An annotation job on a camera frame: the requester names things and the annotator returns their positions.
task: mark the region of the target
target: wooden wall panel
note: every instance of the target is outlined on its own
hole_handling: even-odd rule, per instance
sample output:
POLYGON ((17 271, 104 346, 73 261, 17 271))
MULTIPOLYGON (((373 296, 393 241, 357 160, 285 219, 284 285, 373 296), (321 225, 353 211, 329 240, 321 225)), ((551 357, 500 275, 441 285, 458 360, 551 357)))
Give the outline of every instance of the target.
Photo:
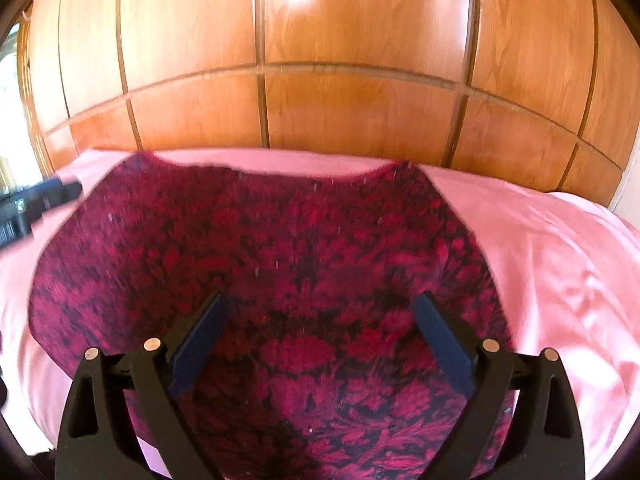
POLYGON ((560 191, 608 207, 621 179, 622 170, 615 164, 595 150, 580 146, 560 191))
POLYGON ((71 116, 122 94, 116 0, 61 1, 60 69, 71 116))
POLYGON ((455 93, 351 74, 266 79, 272 148, 380 156, 439 165, 455 93))
POLYGON ((255 62, 253 0, 122 0, 129 89, 255 62))
POLYGON ((626 166, 640 123, 640 48, 609 0, 598 8, 598 65, 582 138, 626 166))
POLYGON ((59 9, 60 0, 33 0, 29 47, 31 86, 43 132, 69 118, 58 57, 59 9))
POLYGON ((533 114, 469 98, 451 167, 553 191, 575 142, 533 114))
POLYGON ((78 150, 76 150, 76 145, 68 126, 63 126, 59 130, 50 133, 44 138, 44 144, 47 147, 47 153, 49 153, 49 159, 55 171, 64 168, 78 157, 78 150))
POLYGON ((380 65, 459 80, 468 0, 265 0, 267 62, 380 65))
POLYGON ((136 149, 136 139, 124 103, 72 123, 70 129, 78 153, 89 148, 131 151, 136 149))
POLYGON ((255 76, 169 84, 131 104, 145 150, 261 145, 255 76))
POLYGON ((593 44, 592 0, 481 0, 472 83, 577 133, 593 44))

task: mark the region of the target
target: vertical wooden strip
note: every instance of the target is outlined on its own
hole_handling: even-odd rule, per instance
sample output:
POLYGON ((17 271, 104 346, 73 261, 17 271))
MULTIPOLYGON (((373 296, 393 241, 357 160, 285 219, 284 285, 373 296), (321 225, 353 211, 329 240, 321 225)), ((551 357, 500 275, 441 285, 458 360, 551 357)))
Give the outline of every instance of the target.
MULTIPOLYGON (((478 52, 478 30, 480 28, 480 0, 469 0, 468 19, 466 20, 466 44, 465 44, 465 61, 462 66, 461 81, 464 85, 470 86, 471 79, 474 74, 474 66, 476 64, 476 53, 478 52)), ((451 167, 453 156, 456 153, 458 140, 460 139, 460 131, 465 121, 466 104, 468 95, 458 92, 456 107, 454 108, 454 116, 451 120, 451 130, 447 147, 442 157, 442 166, 451 167)))
POLYGON ((18 28, 18 45, 17 45, 17 65, 18 65, 18 88, 20 90, 20 99, 24 107, 24 116, 27 119, 27 130, 29 132, 29 140, 33 153, 35 153, 38 167, 43 177, 48 177, 53 173, 49 152, 42 139, 42 130, 38 122, 36 107, 33 102, 33 94, 31 92, 31 70, 29 68, 29 32, 31 28, 31 9, 33 5, 29 5, 20 17, 18 28))
MULTIPOLYGON (((122 0, 116 0, 116 44, 118 46, 118 67, 120 69, 120 81, 122 82, 122 93, 129 93, 129 85, 127 84, 127 73, 124 68, 124 56, 122 55, 122 0)), ((131 99, 125 101, 127 106, 127 114, 129 115, 129 122, 131 123, 131 131, 133 137, 136 139, 136 146, 138 150, 142 150, 142 141, 140 139, 140 132, 138 131, 138 123, 136 122, 136 116, 133 113, 133 106, 131 105, 131 99)))
MULTIPOLYGON (((265 43, 264 43, 264 0, 254 0, 254 27, 255 27, 255 60, 258 67, 265 63, 265 43)), ((264 148, 270 147, 269 140, 269 117, 267 112, 267 94, 264 82, 264 75, 258 74, 256 77, 258 89, 258 116, 260 117, 260 138, 264 148)))
POLYGON ((71 117, 69 113, 69 105, 66 103, 65 82, 62 79, 62 62, 60 61, 60 10, 62 9, 62 0, 58 1, 58 71, 60 72, 60 85, 62 86, 62 97, 65 100, 66 116, 71 117))
MULTIPOLYGON (((591 101, 593 100, 593 88, 596 84, 596 70, 598 69, 598 4, 596 0, 591 0, 593 5, 593 64, 591 65, 591 80, 589 82, 589 93, 587 94, 587 101, 584 104, 584 114, 582 115, 582 121, 580 122, 580 128, 578 129, 578 137, 581 139, 582 134, 584 133, 584 127, 587 124, 587 118, 589 117, 589 110, 591 108, 591 101)), ((569 162, 566 164, 566 168, 564 168, 564 173, 562 174, 562 178, 558 183, 558 191, 561 190, 562 186, 564 186, 564 182, 566 181, 569 172, 571 171, 571 166, 574 163, 575 155, 578 153, 578 144, 574 146, 574 150, 569 158, 569 162)))

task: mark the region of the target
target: black plastic linkage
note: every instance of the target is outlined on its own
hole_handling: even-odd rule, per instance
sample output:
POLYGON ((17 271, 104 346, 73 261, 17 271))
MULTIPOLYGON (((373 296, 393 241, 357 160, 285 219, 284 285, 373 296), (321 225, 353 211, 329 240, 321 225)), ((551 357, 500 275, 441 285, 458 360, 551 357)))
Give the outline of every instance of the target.
MULTIPOLYGON (((466 480, 492 434, 508 390, 520 390, 513 420, 494 468, 477 480, 584 480, 582 432, 562 361, 553 349, 539 356, 507 352, 481 340, 464 321, 425 294, 416 321, 436 360, 467 404, 419 480, 466 480)), ((149 429, 175 480, 223 480, 210 464, 175 404, 193 388, 220 336, 228 305, 207 298, 164 340, 149 339, 125 355, 85 353, 65 405, 57 480, 149 480, 123 389, 135 389, 149 429)))

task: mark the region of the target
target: dark red floral cloth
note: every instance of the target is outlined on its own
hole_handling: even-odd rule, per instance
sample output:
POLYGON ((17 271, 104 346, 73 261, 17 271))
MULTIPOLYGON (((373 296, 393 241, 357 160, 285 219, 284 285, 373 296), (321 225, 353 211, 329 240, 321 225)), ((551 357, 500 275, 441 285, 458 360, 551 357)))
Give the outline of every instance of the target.
POLYGON ((316 179, 149 154, 111 171, 44 251, 31 333, 73 376, 89 346, 133 350, 214 290, 232 311, 180 406, 228 478, 420 474, 465 403, 416 326, 421 291, 511 347, 474 236, 411 164, 316 179))

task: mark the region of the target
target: bed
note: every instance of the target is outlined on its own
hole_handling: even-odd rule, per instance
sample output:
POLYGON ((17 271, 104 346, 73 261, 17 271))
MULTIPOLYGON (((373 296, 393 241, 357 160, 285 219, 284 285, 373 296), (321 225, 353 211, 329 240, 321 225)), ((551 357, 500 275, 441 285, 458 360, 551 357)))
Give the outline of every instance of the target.
MULTIPOLYGON (((58 171, 85 195, 127 152, 88 150, 58 171)), ((388 164, 375 158, 262 149, 180 150, 158 157, 246 173, 350 176, 388 164)), ((515 349, 556 348, 577 400, 587 478, 610 461, 640 413, 640 233, 606 208, 565 193, 431 166, 420 169, 476 236, 515 349)), ((34 239, 0 254, 2 369, 44 435, 55 443, 70 378, 33 339, 31 280, 40 253, 77 205, 46 215, 34 239)), ((143 444, 157 470, 157 452, 143 444)))

